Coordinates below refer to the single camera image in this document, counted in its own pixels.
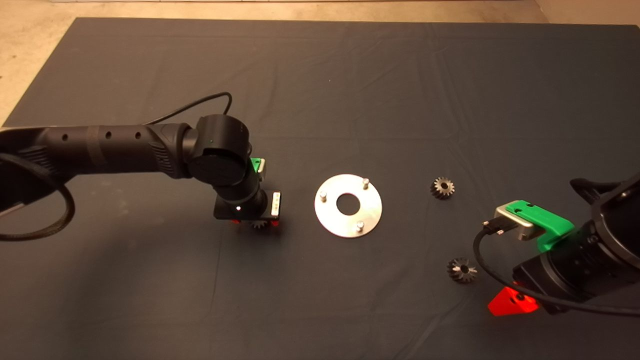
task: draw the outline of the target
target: cable connector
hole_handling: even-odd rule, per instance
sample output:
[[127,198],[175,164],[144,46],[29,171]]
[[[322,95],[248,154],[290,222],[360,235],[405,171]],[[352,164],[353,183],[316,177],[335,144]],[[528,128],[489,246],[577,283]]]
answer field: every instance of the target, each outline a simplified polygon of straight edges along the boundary
[[487,235],[502,235],[507,231],[513,230],[518,227],[517,222],[505,216],[495,217],[491,220],[483,222],[482,225]]

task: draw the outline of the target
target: metal gear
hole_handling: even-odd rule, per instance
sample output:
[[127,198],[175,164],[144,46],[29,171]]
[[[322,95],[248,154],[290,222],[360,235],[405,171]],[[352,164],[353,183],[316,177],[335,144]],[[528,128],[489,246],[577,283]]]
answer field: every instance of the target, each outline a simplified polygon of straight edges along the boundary
[[453,281],[468,284],[475,281],[478,270],[469,266],[469,259],[455,258],[447,264],[447,272]]
[[265,220],[256,220],[251,222],[251,226],[254,229],[262,229],[263,227],[267,226],[267,222]]
[[453,181],[446,177],[439,177],[431,183],[431,194],[440,200],[446,200],[453,193],[456,192],[456,188],[453,185]]

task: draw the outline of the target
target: dark gray cloth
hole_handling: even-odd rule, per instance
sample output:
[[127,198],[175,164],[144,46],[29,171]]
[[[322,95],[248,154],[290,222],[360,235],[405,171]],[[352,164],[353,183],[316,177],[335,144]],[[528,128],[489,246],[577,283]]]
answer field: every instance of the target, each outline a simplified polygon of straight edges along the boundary
[[[77,19],[6,126],[137,124],[230,91],[282,191],[271,232],[212,217],[214,193],[162,174],[79,176],[63,232],[0,243],[2,359],[622,359],[639,320],[492,316],[480,223],[526,199],[577,225],[573,177],[640,169],[635,26]],[[194,124],[224,100],[175,118]],[[380,191],[377,228],[336,238],[314,194]],[[438,176],[456,185],[432,198]],[[0,222],[34,229],[49,197]],[[535,244],[484,246],[510,273]],[[596,302],[633,305],[640,287]]]

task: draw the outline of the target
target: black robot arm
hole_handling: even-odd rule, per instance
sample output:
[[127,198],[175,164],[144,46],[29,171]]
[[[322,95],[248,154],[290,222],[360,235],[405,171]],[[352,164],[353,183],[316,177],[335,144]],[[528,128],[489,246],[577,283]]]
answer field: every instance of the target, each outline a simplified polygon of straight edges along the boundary
[[[202,117],[195,128],[162,124],[0,129],[0,213],[56,190],[34,176],[35,168],[58,184],[81,174],[164,172],[174,179],[194,177],[218,193],[216,218],[278,220],[276,192],[260,188],[251,151],[249,130],[227,115]],[[25,162],[33,168],[22,166]]]
[[501,216],[487,221],[474,240],[479,265],[503,285],[540,302],[551,314],[567,309],[605,315],[640,317],[640,307],[584,302],[640,282],[640,174],[622,183],[571,182],[591,204],[591,219],[568,233],[550,250],[513,269],[511,279],[498,274],[480,252],[488,234],[504,233],[518,224]]

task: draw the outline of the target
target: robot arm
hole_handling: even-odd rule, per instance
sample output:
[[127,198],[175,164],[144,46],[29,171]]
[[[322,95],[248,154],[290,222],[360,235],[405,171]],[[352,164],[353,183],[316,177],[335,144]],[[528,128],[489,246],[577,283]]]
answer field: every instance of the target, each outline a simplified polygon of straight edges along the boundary
[[[163,124],[0,129],[0,154],[48,170],[59,184],[81,174],[164,172],[174,179],[194,177],[210,184],[218,193],[218,219],[278,220],[280,193],[260,188],[264,160],[251,159],[251,151],[249,130],[227,115],[202,117],[195,128]],[[11,161],[0,160],[0,174],[0,214],[55,191]]]
[[591,204],[591,219],[581,227],[524,201],[498,207],[496,217],[484,223],[484,234],[513,231],[520,240],[538,238],[541,251],[514,267],[510,281],[485,263],[479,253],[484,234],[476,237],[476,260],[507,286],[489,305],[495,315],[532,311],[536,299],[551,314],[576,309],[640,316],[640,309],[583,304],[640,282],[640,174],[623,183],[576,179],[572,186]]

